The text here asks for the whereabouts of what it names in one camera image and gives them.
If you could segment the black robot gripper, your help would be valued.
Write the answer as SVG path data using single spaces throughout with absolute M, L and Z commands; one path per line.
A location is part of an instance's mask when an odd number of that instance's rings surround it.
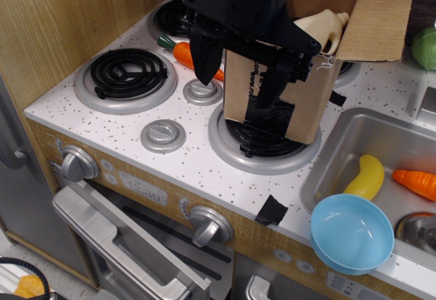
M 306 80 L 321 44 L 294 24 L 288 0 L 183 0 L 197 79 L 207 85 L 223 50 L 266 65 L 255 108 L 273 107 L 288 83 Z

